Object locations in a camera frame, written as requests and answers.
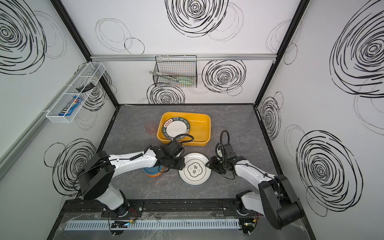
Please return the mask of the green item in basket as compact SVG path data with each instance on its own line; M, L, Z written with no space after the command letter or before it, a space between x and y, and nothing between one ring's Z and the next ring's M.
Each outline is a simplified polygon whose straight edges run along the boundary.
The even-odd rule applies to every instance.
M191 77L179 76L177 80L182 87L193 87L195 85L195 81Z

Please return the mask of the pink translucent cup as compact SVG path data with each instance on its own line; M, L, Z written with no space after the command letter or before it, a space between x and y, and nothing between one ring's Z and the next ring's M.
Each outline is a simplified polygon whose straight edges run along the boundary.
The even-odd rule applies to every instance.
M147 133L150 136L154 136L154 135L157 134L157 131L158 131L157 123L155 123L155 122L147 122L145 124L145 129L146 129Z

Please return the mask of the white plate green flower outline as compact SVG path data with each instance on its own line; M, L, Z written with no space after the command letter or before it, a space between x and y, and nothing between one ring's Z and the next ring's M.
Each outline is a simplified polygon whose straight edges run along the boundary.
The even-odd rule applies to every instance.
M188 185L198 186L208 181L212 170L206 166L208 158L200 153L189 153L185 155L185 166L179 171L183 182Z

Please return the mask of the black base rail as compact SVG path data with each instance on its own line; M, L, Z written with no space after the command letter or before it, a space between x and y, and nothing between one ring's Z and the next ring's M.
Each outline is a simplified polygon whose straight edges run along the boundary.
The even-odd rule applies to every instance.
M130 209L129 217L140 217L143 213L178 213L178 212L212 212L225 217L244 217L238 209L239 203L236 199L149 199L128 200ZM101 213L102 217L115 218L117 215L99 201L67 200L60 214L66 213Z

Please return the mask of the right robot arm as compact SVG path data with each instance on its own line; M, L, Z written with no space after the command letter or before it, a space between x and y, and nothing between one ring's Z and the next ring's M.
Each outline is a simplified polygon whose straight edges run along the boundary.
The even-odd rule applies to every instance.
M243 156L237 156L231 144L216 145L216 155L206 166L231 180L239 177L248 181L256 191L236 195L236 210L246 216L254 212L267 218L270 225L280 230L305 216L302 204L290 181L284 175L275 176L252 165Z

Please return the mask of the blue candy packet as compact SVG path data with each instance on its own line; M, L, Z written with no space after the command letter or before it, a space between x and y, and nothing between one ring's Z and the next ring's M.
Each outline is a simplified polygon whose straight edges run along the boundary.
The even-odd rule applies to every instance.
M73 96L67 105L59 113L59 116L70 116L73 111L83 102L80 97Z

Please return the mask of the blue bowl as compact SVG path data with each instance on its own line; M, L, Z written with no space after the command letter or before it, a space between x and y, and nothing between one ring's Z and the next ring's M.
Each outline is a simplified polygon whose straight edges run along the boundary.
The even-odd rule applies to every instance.
M164 166L156 166L151 168L143 168L143 171L146 174L156 174L158 172L162 172L164 170Z

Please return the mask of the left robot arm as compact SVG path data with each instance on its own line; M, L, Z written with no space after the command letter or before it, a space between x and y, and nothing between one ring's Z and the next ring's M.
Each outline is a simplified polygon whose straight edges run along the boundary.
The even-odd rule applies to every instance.
M185 165L183 153L184 146L177 140L164 146L148 145L141 152L125 155L109 155L101 151L79 170L76 182L84 200L97 200L121 216L130 205L122 191L112 186L112 179L142 168L163 166L168 170L182 170Z

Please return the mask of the green rimmed white plate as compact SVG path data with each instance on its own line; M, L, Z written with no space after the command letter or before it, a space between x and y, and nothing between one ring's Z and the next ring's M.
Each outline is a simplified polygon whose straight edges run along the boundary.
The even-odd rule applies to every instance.
M162 133L169 140L181 134L188 134L190 130L190 122L182 117L172 117L166 120L162 126Z

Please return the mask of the yellow plastic bin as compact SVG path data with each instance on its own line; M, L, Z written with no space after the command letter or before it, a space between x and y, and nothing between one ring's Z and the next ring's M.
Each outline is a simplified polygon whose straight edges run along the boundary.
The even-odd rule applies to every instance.
M194 137L192 142L185 143L187 146L206 146L211 139L211 118L198 113L164 113L157 131L158 140L166 144L180 134Z

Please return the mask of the orange bowl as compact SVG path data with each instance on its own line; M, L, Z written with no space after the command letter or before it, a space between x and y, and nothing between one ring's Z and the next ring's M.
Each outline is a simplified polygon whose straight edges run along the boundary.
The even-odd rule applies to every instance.
M162 172L158 172L156 174L147 174L148 177L151 177L151 178L155 178L155 177L158 177L162 174Z

